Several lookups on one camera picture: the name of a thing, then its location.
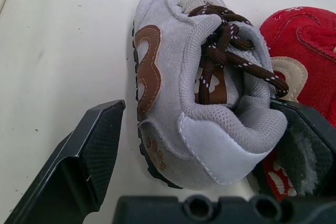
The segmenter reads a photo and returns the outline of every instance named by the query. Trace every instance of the rubber sole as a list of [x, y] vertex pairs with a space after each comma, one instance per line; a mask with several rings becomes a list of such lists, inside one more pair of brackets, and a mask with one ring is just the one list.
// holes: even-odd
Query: rubber sole
[[[132, 37], [134, 38], [134, 22], [133, 22], [133, 29], [132, 29]], [[134, 40], [132, 41], [132, 47], [133, 47], [133, 59], [135, 62], [135, 73], [137, 73], [138, 71], [138, 66], [139, 66], [139, 57], [138, 57], [138, 52], [136, 51], [135, 48], [135, 44], [134, 44]], [[135, 76], [135, 82], [136, 82], [136, 96], [135, 99], [136, 101], [139, 101], [139, 96], [138, 96], [138, 76]], [[145, 146], [143, 144], [143, 139], [141, 136], [141, 131], [138, 128], [138, 137], [141, 139], [141, 144], [139, 145], [139, 149], [140, 149], [140, 153], [142, 156], [145, 157], [146, 162], [148, 164], [148, 172], [150, 173], [150, 175], [152, 175], [153, 178], [159, 179], [163, 182], [165, 182], [169, 187], [171, 188], [175, 188], [175, 189], [182, 189], [182, 187], [175, 185], [174, 183], [170, 182], [168, 179], [166, 179], [161, 173], [158, 172], [158, 170], [156, 169], [155, 165], [152, 163], [151, 159], [149, 158], [149, 155], [145, 149]]]

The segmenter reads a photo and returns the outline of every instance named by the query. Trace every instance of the brown lace with white dots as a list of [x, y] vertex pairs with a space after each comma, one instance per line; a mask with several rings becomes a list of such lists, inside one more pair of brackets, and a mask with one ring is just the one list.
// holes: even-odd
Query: brown lace with white dots
[[237, 21], [252, 25], [250, 21], [225, 7], [215, 5], [203, 5], [195, 8], [190, 12], [189, 17], [202, 14], [217, 14], [221, 17], [222, 23], [202, 45], [202, 56], [205, 56], [206, 60], [204, 61], [198, 92], [198, 102], [200, 104], [210, 104], [209, 87], [215, 67], [223, 68], [229, 62], [233, 63], [235, 67], [272, 84], [277, 90], [277, 97], [284, 97], [288, 93], [289, 87], [285, 80], [227, 50], [229, 44], [243, 51], [254, 48], [251, 40], [241, 39], [238, 36], [239, 27], [237, 25], [228, 23]]

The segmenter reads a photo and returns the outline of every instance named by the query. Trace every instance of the white table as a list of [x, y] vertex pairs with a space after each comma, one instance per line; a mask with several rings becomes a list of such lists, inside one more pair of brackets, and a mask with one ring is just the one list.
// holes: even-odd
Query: white table
[[[111, 223], [121, 195], [194, 194], [153, 179], [139, 153], [131, 27], [139, 0], [7, 0], [0, 14], [0, 222], [9, 215], [56, 145], [99, 103], [125, 99], [119, 154], [100, 212]], [[335, 0], [224, 0], [257, 27], [277, 10]], [[248, 199], [243, 180], [201, 192]]]

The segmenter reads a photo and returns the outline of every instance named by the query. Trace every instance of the red shoe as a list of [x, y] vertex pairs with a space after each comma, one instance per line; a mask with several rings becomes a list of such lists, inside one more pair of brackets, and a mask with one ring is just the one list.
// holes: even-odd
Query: red shoe
[[[317, 109], [336, 127], [336, 14], [293, 7], [271, 15], [261, 26], [277, 75], [289, 85], [282, 99]], [[275, 151], [262, 163], [269, 185], [280, 200], [296, 195]]]

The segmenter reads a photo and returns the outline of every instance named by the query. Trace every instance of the gray shoe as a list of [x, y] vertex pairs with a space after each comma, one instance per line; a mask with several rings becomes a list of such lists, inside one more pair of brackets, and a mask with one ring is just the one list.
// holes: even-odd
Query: gray shoe
[[283, 96], [288, 86], [273, 74], [263, 37], [223, 0], [140, 0], [136, 11], [146, 155], [163, 177], [189, 189], [244, 178], [287, 126], [269, 108], [275, 90]]

